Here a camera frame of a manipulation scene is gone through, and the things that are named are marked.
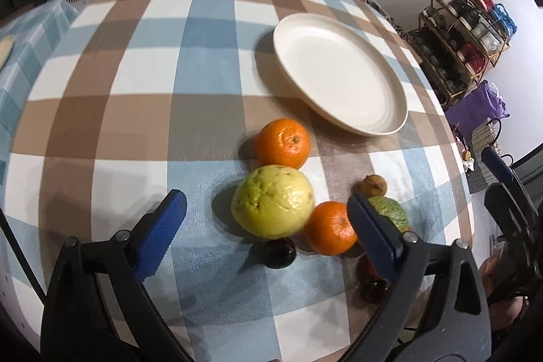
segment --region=metal screw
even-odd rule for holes
[[[77,244],[77,238],[75,236],[70,236],[64,241],[66,247],[74,247]]]
[[[130,232],[129,231],[118,231],[115,234],[115,239],[117,241],[126,241],[129,238],[130,238]]]
[[[404,233],[404,240],[408,243],[415,244],[419,240],[419,237],[416,236],[416,233],[407,231]]]
[[[458,238],[455,243],[457,247],[463,248],[464,250],[468,248],[468,243],[466,243],[462,238]]]

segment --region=blue gripper pad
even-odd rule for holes
[[[397,250],[390,237],[395,236],[399,243],[400,231],[387,217],[379,215],[361,193],[349,197],[347,215],[377,274],[390,282],[396,281],[399,277],[396,260],[402,249],[400,243],[400,250]]]
[[[503,162],[501,157],[491,147],[484,148],[481,153],[484,165],[494,174],[498,181],[511,186],[515,180],[511,169]]]
[[[133,270],[138,282],[156,273],[186,214],[187,197],[180,190],[171,190],[154,212],[157,220],[138,247]]]

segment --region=white wall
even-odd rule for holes
[[[430,0],[375,0],[396,23],[411,30]],[[543,142],[543,10],[534,0],[494,0],[506,6],[519,27],[497,67],[486,79],[494,82],[511,117],[504,119],[499,144],[515,160]]]

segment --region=purple bag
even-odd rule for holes
[[[450,124],[458,125],[462,134],[469,136],[487,118],[503,119],[509,114],[495,86],[483,80],[470,94],[451,106],[445,116]]]

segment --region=kiwi fruit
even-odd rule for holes
[[[367,197],[385,196],[388,185],[380,175],[368,175],[360,182],[359,189]]]

